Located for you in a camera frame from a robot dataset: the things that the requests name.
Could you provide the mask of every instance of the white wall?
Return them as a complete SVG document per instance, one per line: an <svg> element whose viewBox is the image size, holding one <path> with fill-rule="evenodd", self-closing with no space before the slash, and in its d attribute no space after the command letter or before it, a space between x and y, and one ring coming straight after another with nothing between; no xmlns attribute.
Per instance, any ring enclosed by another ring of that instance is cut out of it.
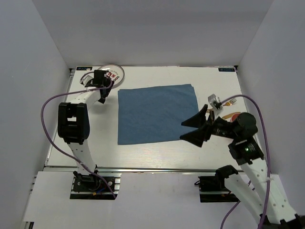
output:
<svg viewBox="0 0 305 229"><path fill-rule="evenodd" d="M236 65L273 0L33 0L67 65Z"/></svg>
<svg viewBox="0 0 305 229"><path fill-rule="evenodd" d="M305 1L275 0L239 66L244 94L261 110L272 171L305 214Z"/></svg>
<svg viewBox="0 0 305 229"><path fill-rule="evenodd" d="M48 151L40 108L66 90L69 70L32 1L1 0L0 29L0 228L19 229ZM54 102L48 127L56 113Z"/></svg>

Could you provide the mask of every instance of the red object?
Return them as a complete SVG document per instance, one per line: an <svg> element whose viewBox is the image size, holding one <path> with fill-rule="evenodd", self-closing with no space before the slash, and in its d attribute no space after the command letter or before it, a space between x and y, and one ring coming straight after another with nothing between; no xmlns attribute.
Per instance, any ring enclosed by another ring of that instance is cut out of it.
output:
<svg viewBox="0 0 305 229"><path fill-rule="evenodd" d="M240 115L240 113L234 114L231 118L231 122L233 122L238 117L238 115Z"/></svg>

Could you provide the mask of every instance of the white tabletop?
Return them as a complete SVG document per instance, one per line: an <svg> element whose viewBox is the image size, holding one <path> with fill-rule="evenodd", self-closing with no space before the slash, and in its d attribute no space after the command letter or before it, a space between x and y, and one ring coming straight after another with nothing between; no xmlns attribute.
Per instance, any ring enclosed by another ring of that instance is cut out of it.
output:
<svg viewBox="0 0 305 229"><path fill-rule="evenodd" d="M190 67L123 67L125 79L123 83L112 89L105 104L95 103L89 110L91 132L88 138L94 162L99 167L140 167L140 168L182 168L182 169L217 169L225 165L233 165L240 169L231 157L228 144L230 139L212 136L202 148L185 141L161 142L152 144L119 146L118 141L118 90L144 88L162 85L190 83L195 89L199 110L208 104L207 97L216 94L225 99L241 94L235 72L219 72L218 68ZM86 71L76 71L70 91L84 89L79 83ZM69 95L67 102L77 97ZM242 98L236 105L225 107L221 114L245 112ZM56 134L55 143L64 151L71 150L63 139ZM56 149L51 149L49 166L76 166L70 158Z"/></svg>
<svg viewBox="0 0 305 229"><path fill-rule="evenodd" d="M24 221L34 229L218 229L235 203L200 203L194 182L202 175L125 173L116 200L70 200L72 172L39 172ZM279 176L272 179L284 194ZM226 229L256 227L243 204L225 223Z"/></svg>

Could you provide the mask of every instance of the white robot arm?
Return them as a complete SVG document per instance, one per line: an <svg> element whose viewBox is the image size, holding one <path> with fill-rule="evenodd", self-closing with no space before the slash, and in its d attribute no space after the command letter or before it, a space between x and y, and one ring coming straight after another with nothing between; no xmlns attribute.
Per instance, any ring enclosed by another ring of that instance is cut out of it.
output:
<svg viewBox="0 0 305 229"><path fill-rule="evenodd" d="M89 173L94 171L97 174L97 166L92 160L87 141L90 133L88 110L97 101L104 103L113 86L107 71L103 70L95 70L94 78L87 75L81 83L85 84L87 91L68 103L60 103L58 109L58 135L68 144L74 157L87 168L77 163L73 186L76 192L100 187L101 180Z"/></svg>
<svg viewBox="0 0 305 229"><path fill-rule="evenodd" d="M241 113L232 123L219 118L223 107L214 94L209 98L213 110L208 120L205 119L207 105L203 109L182 122L184 126L198 128L180 136L181 140L188 141L201 147L211 135L233 139L229 151L237 164L247 174L256 192L246 184L233 166L224 166L216 171L215 177L222 188L227 188L244 203L245 207L259 223L267 193L267 181L270 181L269 199L267 202L264 229L302 229L305 228L305 217L297 215L290 206L274 180L267 177L267 163L264 155L254 140L257 133L256 119L249 113Z"/></svg>

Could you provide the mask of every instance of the blue towel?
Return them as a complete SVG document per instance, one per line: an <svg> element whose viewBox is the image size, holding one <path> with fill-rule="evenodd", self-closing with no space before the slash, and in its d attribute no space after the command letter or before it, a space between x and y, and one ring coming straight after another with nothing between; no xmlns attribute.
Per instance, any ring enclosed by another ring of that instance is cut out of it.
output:
<svg viewBox="0 0 305 229"><path fill-rule="evenodd" d="M119 145L175 141L194 130L181 126L198 113L190 84L120 89L118 97Z"/></svg>

